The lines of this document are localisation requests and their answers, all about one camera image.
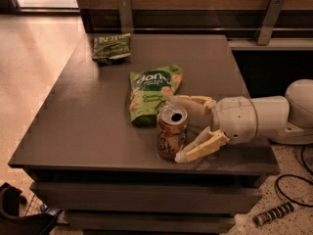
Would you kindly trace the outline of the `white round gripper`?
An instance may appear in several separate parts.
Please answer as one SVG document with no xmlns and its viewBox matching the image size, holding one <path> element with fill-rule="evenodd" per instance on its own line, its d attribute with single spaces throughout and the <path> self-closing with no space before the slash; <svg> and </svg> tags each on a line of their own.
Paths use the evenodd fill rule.
<svg viewBox="0 0 313 235">
<path fill-rule="evenodd" d="M 215 130 L 205 128 L 193 142 L 180 150 L 174 158 L 178 164 L 211 155 L 228 142 L 247 143 L 256 135 L 256 112 L 251 101 L 243 96 L 224 98 L 216 103 L 207 96 L 175 95 L 170 102 L 187 111 L 191 124 L 211 124 L 212 116 Z"/>
</svg>

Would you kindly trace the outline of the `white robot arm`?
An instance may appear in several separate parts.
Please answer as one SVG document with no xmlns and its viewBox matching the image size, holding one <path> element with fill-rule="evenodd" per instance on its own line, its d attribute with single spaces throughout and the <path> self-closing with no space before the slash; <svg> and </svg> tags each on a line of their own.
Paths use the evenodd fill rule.
<svg viewBox="0 0 313 235">
<path fill-rule="evenodd" d="M 210 117 L 210 125 L 177 153 L 178 164 L 211 155 L 226 144 L 247 143 L 257 136 L 279 144 L 313 142 L 312 79 L 293 82 L 283 96 L 238 96 L 215 101 L 205 96 L 180 95 L 170 102 L 185 108 L 192 117 Z"/>
</svg>

